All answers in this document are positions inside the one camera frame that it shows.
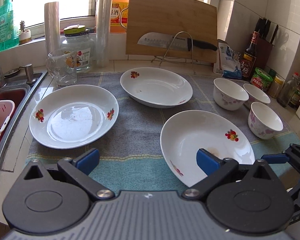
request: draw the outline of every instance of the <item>plastic wrap roll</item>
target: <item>plastic wrap roll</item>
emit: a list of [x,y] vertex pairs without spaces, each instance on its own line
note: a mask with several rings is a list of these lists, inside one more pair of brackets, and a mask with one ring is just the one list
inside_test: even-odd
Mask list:
[[96,64],[109,64],[109,35],[112,0],[97,0],[96,5]]
[[46,55],[60,48],[59,2],[44,4],[44,35]]

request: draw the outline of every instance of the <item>screw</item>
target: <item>screw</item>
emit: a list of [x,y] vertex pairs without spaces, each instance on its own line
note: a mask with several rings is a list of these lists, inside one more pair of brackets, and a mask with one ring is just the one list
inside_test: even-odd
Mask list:
[[188,188],[184,191],[185,196],[190,198],[199,197],[200,191],[195,188]]
[[101,189],[97,192],[97,196],[99,198],[112,198],[114,197],[114,193],[109,189]]

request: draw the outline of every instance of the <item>plastic bag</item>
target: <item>plastic bag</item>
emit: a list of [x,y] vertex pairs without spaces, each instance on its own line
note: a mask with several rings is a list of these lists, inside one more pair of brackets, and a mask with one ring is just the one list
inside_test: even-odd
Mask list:
[[217,62],[213,65],[213,72],[225,78],[241,79],[238,53],[234,52],[226,43],[220,42],[218,46]]

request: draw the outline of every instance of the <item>dish towel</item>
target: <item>dish towel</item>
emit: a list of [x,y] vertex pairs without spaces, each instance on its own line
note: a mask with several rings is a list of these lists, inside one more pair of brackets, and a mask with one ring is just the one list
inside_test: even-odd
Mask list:
[[[187,187],[170,171],[161,152],[160,132],[164,123],[174,114],[196,109],[219,114],[234,123],[248,138],[259,159],[264,154],[277,154],[286,150],[290,143],[300,144],[300,139],[287,123],[276,137],[261,140],[249,129],[249,110],[242,106],[237,111],[219,107],[213,100],[213,77],[181,75],[189,81],[193,96],[187,103],[168,109],[144,106],[123,90],[120,85],[122,73],[78,74],[78,84],[97,85],[110,91],[119,103],[119,116],[114,126],[100,139],[89,145],[69,150],[45,147],[33,140],[26,164],[32,159],[42,163],[56,163],[64,157],[76,158],[88,149],[95,147],[100,152],[100,163],[90,173],[90,177],[116,194],[119,190],[177,190]],[[280,176],[291,166],[271,164]]]

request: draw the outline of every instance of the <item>wooden cutting board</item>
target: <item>wooden cutting board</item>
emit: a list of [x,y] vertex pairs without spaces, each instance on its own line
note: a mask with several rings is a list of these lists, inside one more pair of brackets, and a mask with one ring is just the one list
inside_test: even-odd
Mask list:
[[[149,32],[175,35],[181,31],[218,46],[217,8],[197,0],[129,0],[126,54],[163,56],[166,49],[138,45],[138,40]],[[215,63],[216,55],[194,47],[196,60]],[[191,59],[191,52],[171,49],[167,56]]]

